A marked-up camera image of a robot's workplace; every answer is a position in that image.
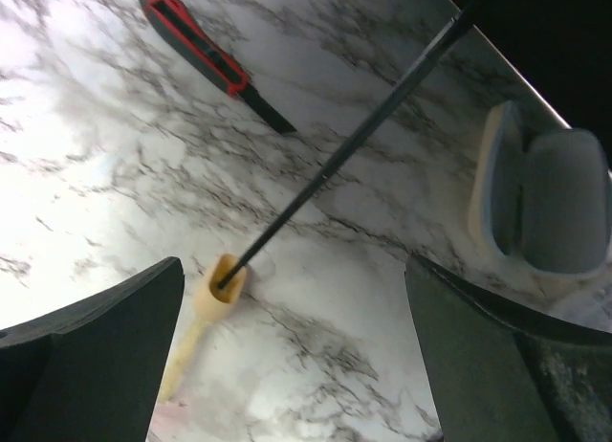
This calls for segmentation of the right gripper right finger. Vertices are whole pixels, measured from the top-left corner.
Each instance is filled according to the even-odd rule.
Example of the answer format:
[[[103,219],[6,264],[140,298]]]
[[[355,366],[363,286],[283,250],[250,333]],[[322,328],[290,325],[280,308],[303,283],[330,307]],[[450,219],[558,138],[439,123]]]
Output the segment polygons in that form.
[[[611,336],[471,284],[419,254],[410,312],[447,441],[608,441]]]

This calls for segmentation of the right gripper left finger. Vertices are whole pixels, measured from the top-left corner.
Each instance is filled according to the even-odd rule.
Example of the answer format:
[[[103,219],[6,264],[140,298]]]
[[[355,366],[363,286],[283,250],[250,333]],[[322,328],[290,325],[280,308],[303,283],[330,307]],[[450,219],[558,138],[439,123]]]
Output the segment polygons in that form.
[[[184,289],[171,256],[2,330],[2,440],[143,441]]]

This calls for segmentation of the beige folding umbrella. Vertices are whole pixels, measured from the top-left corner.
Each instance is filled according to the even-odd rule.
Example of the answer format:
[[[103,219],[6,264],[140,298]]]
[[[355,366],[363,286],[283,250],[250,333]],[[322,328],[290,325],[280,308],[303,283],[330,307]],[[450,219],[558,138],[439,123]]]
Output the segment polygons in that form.
[[[197,353],[202,335],[210,325],[224,319],[236,304],[249,280],[248,266],[251,260],[310,198],[324,189],[328,181],[420,86],[424,78],[438,65],[441,57],[467,31],[474,25],[479,25],[487,33],[498,34],[506,25],[513,24],[518,19],[515,6],[517,0],[455,1],[461,5],[461,10],[431,40],[384,102],[330,156],[287,208],[276,216],[243,254],[223,254],[208,268],[193,293],[192,324],[178,343],[164,371],[158,396],[161,404],[176,407],[183,404],[185,393],[191,389],[184,374]],[[473,141],[479,149],[484,125],[473,135]],[[530,142],[536,134],[530,125],[522,123],[522,126],[525,132],[524,140]],[[554,117],[552,126],[553,130],[569,128],[560,117]],[[455,201],[436,204],[430,209],[430,214],[468,214],[474,176],[466,184],[464,206],[459,206]],[[471,239],[481,256],[489,261],[492,265],[490,272],[479,273],[471,270],[468,262],[461,257],[455,257],[449,264],[445,264],[434,256],[428,246],[419,243],[411,244],[404,253],[407,258],[412,254],[424,256],[471,284],[477,286],[484,283],[486,290],[533,310],[537,304],[545,305],[549,309],[548,315],[553,318],[602,332],[610,330],[611,246],[604,265],[595,273],[588,276],[551,276],[531,269],[516,256],[497,257],[490,254],[471,237],[468,222],[459,227],[459,233]]]

